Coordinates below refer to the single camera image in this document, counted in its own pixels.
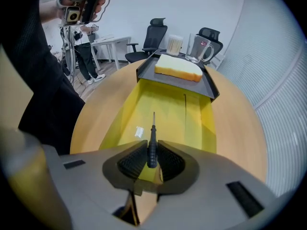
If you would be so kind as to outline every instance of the slice of bread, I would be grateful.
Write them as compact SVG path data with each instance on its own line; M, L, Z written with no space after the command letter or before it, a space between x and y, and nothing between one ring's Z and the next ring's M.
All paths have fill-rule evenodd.
M185 59L168 55L160 56L154 67L154 72L195 82L199 82L202 78L202 71L197 65Z

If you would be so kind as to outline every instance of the white desk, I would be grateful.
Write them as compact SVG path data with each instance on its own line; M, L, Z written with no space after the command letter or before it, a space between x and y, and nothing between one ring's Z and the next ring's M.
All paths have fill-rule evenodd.
M103 40L101 42L97 42L97 43L93 42L93 43L91 43L92 55L93 55L93 58L94 58L94 61L95 61L95 64L96 64L98 70L100 70L100 66L99 66L99 63L97 61L97 57L95 55L93 47L94 46L99 46L99 45L106 45L107 52L109 54L109 62L112 62L112 60L111 60L112 59L111 58L111 52L110 52L110 45L111 45L112 46L112 55L113 55L113 58L115 60L116 69L119 70L118 57L117 57L117 52L116 52L116 43L121 42L121 41L125 41L125 40L127 40L128 44L129 44L130 40L131 40L131 36L113 37L113 38L110 38L110 39L107 39L107 40Z

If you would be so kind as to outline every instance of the yellow tray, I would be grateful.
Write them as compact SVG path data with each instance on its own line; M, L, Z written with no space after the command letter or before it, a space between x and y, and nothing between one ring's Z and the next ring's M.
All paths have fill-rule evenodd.
M216 153L210 98L144 79L139 80L128 96L100 149L136 140L149 141L153 112L157 140L172 141Z

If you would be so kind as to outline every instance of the wooden floor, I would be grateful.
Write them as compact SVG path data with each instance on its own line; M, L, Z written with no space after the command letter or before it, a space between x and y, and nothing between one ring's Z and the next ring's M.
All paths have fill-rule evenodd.
M87 83L87 80L85 80L79 69L75 70L73 88L85 102L99 84L101 84L105 79L116 72L116 66L114 62L100 62L99 65L101 69L99 71L96 69L97 74L104 73L106 74L106 77L99 82L92 83L91 85ZM122 68L126 65L126 63L120 63L119 67Z

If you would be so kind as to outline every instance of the office chair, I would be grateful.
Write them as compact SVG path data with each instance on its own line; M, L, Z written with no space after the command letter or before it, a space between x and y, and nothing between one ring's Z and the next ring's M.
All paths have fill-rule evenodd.
M202 36L204 38L209 39L211 41L211 45L214 48L214 54L212 55L212 57L207 61L201 61L204 65L210 64L210 60L212 60L213 57L216 56L223 48L223 44L219 42L219 34L220 34L219 31L207 27L201 28L199 33L197 34L198 36ZM211 48L209 48L205 52L203 59L206 59L210 54L211 54Z
M159 45L167 31L167 26L163 25L164 19L165 18L155 18L150 21L150 26L147 28L146 39L142 48L143 51L136 51L135 46L138 45L136 43L127 44L133 48L132 53L125 55L127 61L133 63L141 59L147 59L149 55L159 48Z

